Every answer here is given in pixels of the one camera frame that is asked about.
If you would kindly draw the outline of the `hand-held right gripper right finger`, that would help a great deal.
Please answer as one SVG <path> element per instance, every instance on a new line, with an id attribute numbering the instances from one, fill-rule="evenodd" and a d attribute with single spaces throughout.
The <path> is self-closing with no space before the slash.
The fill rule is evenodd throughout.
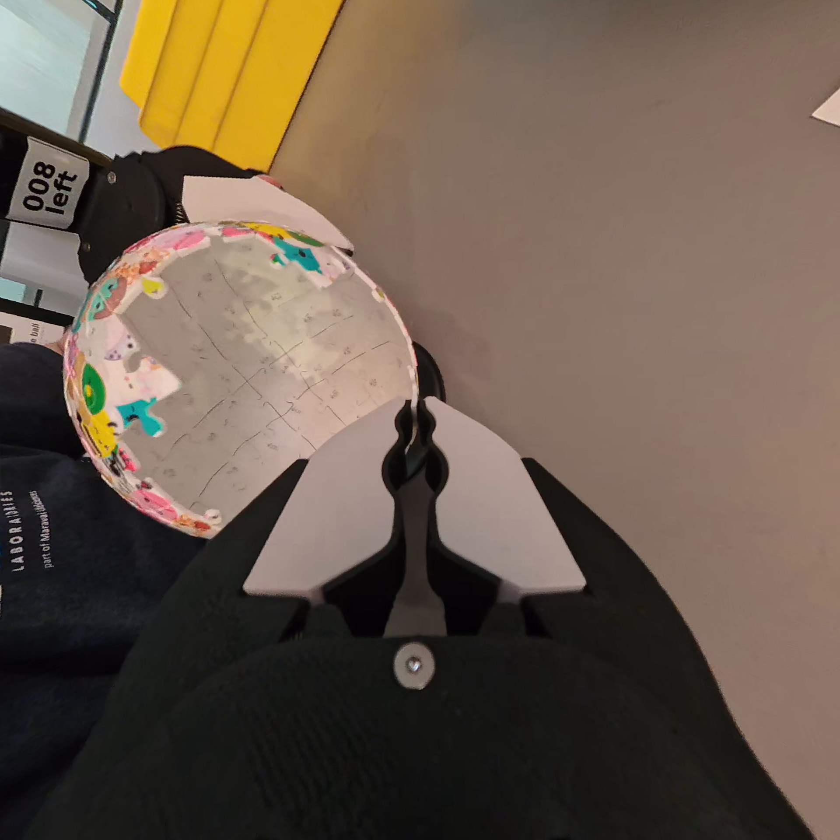
<path id="1" fill-rule="evenodd" d="M 488 573 L 502 601 L 582 592 L 585 577 L 517 450 L 436 397 L 423 408 L 446 467 L 435 499 L 443 549 Z"/>

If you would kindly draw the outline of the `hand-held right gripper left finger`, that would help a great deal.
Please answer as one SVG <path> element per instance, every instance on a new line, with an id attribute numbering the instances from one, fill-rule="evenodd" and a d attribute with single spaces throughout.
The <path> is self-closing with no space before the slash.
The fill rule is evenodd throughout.
<path id="1" fill-rule="evenodd" d="M 390 542 L 396 514 L 386 462 L 403 466 L 413 405 L 392 399 L 310 457 L 244 583 L 254 596 L 324 601 L 328 585 Z"/>

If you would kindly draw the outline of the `colourful cartoon puzzle ball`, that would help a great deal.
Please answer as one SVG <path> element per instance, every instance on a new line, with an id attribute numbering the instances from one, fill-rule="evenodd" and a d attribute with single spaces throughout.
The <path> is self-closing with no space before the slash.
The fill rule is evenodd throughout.
<path id="1" fill-rule="evenodd" d="M 384 291 L 340 249 L 254 222 L 179 224 L 127 248 L 71 325 L 63 379 L 104 482 L 202 539 L 345 427 L 419 396 Z"/>

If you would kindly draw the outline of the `yellow plastic bin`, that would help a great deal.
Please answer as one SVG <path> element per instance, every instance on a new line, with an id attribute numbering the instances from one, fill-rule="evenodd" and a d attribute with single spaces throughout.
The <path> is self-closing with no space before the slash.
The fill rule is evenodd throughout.
<path id="1" fill-rule="evenodd" d="M 267 172 L 342 1 L 143 1 L 120 87 L 162 149 Z"/>

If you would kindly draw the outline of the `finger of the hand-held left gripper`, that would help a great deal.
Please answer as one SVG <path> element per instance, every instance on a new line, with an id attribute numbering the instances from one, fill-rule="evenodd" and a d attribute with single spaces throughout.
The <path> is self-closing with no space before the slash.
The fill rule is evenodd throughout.
<path id="1" fill-rule="evenodd" d="M 256 176 L 246 178 L 186 175 L 182 207 L 197 223 L 266 223 L 294 230 L 325 245 L 354 254 L 354 244 L 319 210 Z"/>

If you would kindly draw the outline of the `printed marker sign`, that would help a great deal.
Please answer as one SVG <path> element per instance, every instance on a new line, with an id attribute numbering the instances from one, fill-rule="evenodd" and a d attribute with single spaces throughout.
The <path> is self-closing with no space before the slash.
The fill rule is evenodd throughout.
<path id="1" fill-rule="evenodd" d="M 67 345 L 71 317 L 44 309 L 1 310 L 1 346 L 26 343 L 62 352 Z"/>

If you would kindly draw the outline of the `black round ball stand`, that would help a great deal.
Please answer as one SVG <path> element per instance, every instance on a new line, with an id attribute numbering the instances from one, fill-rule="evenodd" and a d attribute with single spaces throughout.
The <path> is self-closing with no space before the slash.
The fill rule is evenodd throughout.
<path id="1" fill-rule="evenodd" d="M 418 398 L 434 397 L 447 402 L 445 379 L 433 355 L 419 342 L 413 341 L 416 360 Z"/>

